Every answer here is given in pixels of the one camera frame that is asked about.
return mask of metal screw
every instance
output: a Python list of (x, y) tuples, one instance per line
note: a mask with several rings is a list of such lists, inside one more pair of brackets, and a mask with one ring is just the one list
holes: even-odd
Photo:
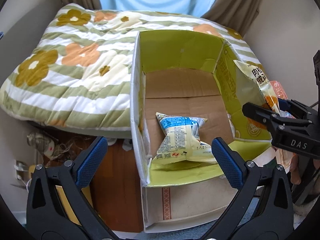
[(42, 167), (43, 167), (43, 165), (40, 163), (40, 164), (37, 164), (37, 166), (36, 166), (36, 170), (41, 170), (42, 169)]
[(65, 165), (66, 167), (69, 167), (69, 166), (71, 166), (72, 164), (73, 164), (73, 161), (72, 161), (72, 160), (67, 160), (67, 161), (64, 162), (64, 165)]
[(280, 171), (283, 171), (283, 170), (284, 170), (284, 167), (283, 167), (281, 164), (278, 164), (278, 165), (277, 165), (277, 169), (280, 170)]
[(254, 167), (256, 164), (253, 161), (247, 161), (247, 165), (252, 168)]

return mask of striped blanket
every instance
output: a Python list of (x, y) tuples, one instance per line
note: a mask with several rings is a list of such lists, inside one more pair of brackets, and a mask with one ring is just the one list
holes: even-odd
[(92, 11), (69, 4), (2, 85), (1, 107), (15, 118), (45, 125), (130, 131), (135, 38), (139, 31), (154, 29), (223, 37), (243, 61), (260, 65), (238, 33), (208, 20), (151, 11)]

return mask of orange flower print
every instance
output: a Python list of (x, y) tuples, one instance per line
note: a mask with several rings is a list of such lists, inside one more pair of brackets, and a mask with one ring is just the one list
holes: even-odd
[(93, 43), (89, 46), (81, 47), (77, 43), (71, 43), (66, 46), (67, 55), (62, 58), (62, 64), (67, 66), (81, 65), (87, 67), (95, 63), (100, 53), (97, 51), (98, 44)]
[(234, 38), (237, 39), (237, 40), (242, 40), (242, 36), (241, 36), (238, 32), (236, 32), (236, 31), (233, 30), (233, 29), (227, 28), (227, 27), (226, 27), (226, 29), (227, 29), (227, 31), (228, 31), (228, 34), (229, 34), (231, 37), (234, 37)]
[(58, 17), (57, 26), (63, 26), (68, 23), (76, 26), (82, 26), (87, 24), (91, 19), (91, 15), (88, 13), (81, 13), (79, 10), (71, 9), (67, 13)]
[(156, 13), (164, 14), (164, 15), (167, 15), (167, 14), (180, 15), (181, 14), (181, 13), (166, 13), (166, 12), (156, 12)]
[(50, 122), (48, 122), (48, 125), (66, 127), (65, 122), (66, 122), (65, 120), (53, 119)]
[(55, 49), (38, 51), (19, 65), (14, 85), (21, 87), (25, 82), (28, 86), (36, 86), (47, 76), (49, 72), (48, 65), (55, 63), (57, 59), (58, 52)]
[(221, 37), (221, 34), (217, 32), (215, 27), (212, 27), (210, 24), (200, 24), (193, 27), (194, 32), (207, 33), (217, 37)]
[(96, 15), (94, 17), (94, 22), (100, 21), (110, 21), (117, 16), (116, 13), (103, 13), (101, 11), (96, 11)]

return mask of box flap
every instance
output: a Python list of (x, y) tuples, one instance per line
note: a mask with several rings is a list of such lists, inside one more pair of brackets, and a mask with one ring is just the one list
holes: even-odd
[(185, 30), (151, 30), (140, 35), (141, 65), (145, 73), (169, 68), (213, 73), (225, 42), (217, 36)]
[(146, 98), (183, 98), (220, 95), (212, 73), (197, 69), (167, 69), (146, 74)]

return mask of blue gripper pad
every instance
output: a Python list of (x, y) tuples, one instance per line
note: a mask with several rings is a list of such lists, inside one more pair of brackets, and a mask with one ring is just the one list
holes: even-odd
[(288, 111), (290, 113), (290, 105), (288, 104), (287, 100), (278, 98), (279, 108), (282, 111)]
[[(216, 158), (220, 168), (224, 175), (228, 179), (231, 187), (241, 189), (244, 183), (245, 167), (243, 169), (239, 167), (236, 161), (244, 164), (244, 160), (237, 152), (233, 152), (228, 145), (222, 140), (222, 138), (215, 138), (211, 144), (212, 154)], [(231, 154), (236, 153), (237, 160), (234, 160)]]
[(89, 186), (91, 179), (96, 173), (103, 157), (108, 150), (107, 139), (101, 137), (98, 143), (91, 149), (91, 152), (77, 170), (76, 185), (79, 188)]

